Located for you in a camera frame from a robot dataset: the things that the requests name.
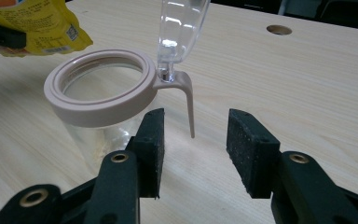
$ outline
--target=metal grommet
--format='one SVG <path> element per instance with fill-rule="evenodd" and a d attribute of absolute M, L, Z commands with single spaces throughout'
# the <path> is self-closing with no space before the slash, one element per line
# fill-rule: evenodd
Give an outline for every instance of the metal grommet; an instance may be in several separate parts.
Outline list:
<path fill-rule="evenodd" d="M 303 163 L 303 164 L 308 163 L 310 161 L 310 160 L 308 160 L 307 157 L 300 155 L 300 154 L 296 154 L 296 153 L 290 154 L 289 158 L 292 161 L 295 161 L 297 163 Z"/>
<path fill-rule="evenodd" d="M 116 154 L 114 156 L 112 156 L 111 161 L 112 162 L 124 162 L 129 158 L 129 156 L 127 154 L 121 153 L 121 154 Z"/>
<path fill-rule="evenodd" d="M 46 189 L 35 189 L 25 194 L 20 200 L 20 206 L 32 207 L 40 204 L 48 197 L 48 191 Z"/>

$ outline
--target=yellow package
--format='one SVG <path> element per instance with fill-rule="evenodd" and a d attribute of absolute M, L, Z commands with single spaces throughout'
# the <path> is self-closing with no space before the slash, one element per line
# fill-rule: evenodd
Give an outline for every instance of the yellow package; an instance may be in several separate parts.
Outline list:
<path fill-rule="evenodd" d="M 92 44 L 64 0 L 0 0 L 0 25 L 26 33 L 26 47 L 0 47 L 4 56 L 70 53 Z"/>

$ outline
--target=snack bag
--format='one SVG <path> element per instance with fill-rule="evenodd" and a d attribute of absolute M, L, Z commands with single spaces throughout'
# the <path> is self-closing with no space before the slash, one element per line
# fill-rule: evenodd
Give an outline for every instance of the snack bag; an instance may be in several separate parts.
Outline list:
<path fill-rule="evenodd" d="M 0 0 L 0 26 L 26 33 L 25 48 L 0 46 L 4 56 L 70 53 L 92 44 L 64 0 Z"/>

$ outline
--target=light wood surface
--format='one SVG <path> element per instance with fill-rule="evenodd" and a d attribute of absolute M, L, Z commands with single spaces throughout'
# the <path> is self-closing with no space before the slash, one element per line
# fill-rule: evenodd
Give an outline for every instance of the light wood surface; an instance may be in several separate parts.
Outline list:
<path fill-rule="evenodd" d="M 160 1 L 67 4 L 94 45 L 47 57 L 0 56 L 0 209 L 18 191 L 50 183 L 66 192 L 93 178 L 54 115 L 44 81 L 61 62 L 97 49 L 138 49 L 156 59 Z M 271 24 L 293 30 L 267 31 Z M 159 200 L 141 200 L 142 223 L 273 223 L 270 200 L 252 200 L 226 153 L 227 116 L 256 116 L 281 151 L 314 157 L 358 193 L 358 30 L 210 5 L 199 42 L 176 70 L 192 77 L 196 138 L 180 91 L 165 106 Z"/>

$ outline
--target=wooden table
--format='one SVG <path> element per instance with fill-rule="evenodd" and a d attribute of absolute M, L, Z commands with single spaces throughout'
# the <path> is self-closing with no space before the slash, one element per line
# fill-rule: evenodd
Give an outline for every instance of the wooden table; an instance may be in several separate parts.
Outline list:
<path fill-rule="evenodd" d="M 66 192 L 93 178 L 44 96 L 54 67 L 97 49 L 157 57 L 159 0 L 67 5 L 93 46 L 69 55 L 0 56 L 0 209 L 31 185 Z M 271 24 L 293 32 L 271 34 Z M 252 113 L 281 151 L 311 155 L 336 184 L 358 193 L 358 30 L 210 5 L 199 42 L 176 70 L 193 80 L 196 138 L 189 136 L 185 96 L 161 92 L 161 198 L 141 200 L 143 223 L 273 223 L 270 200 L 247 195 L 226 153 L 230 108 Z"/>

